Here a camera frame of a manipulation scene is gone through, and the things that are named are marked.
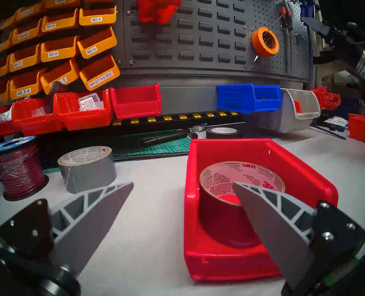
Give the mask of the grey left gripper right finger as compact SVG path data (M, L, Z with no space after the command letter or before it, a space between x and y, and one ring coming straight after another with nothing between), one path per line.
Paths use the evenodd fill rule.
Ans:
M311 207L264 187L234 182L232 188L285 279L282 296L346 295L359 268L363 227L326 200Z

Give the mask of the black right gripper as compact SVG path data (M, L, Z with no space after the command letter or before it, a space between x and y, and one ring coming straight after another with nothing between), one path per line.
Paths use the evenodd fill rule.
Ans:
M340 30L326 21L302 17L302 22L322 37L340 34ZM347 23L335 39L334 54L346 63L358 63L365 50L365 33L356 23Z

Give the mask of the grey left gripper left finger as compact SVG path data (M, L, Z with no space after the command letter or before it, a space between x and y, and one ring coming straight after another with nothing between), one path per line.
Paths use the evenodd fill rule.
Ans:
M133 182L114 182L78 194L55 192L50 202L45 190L15 202L0 197L0 249L53 265L67 264L79 274L133 189Z

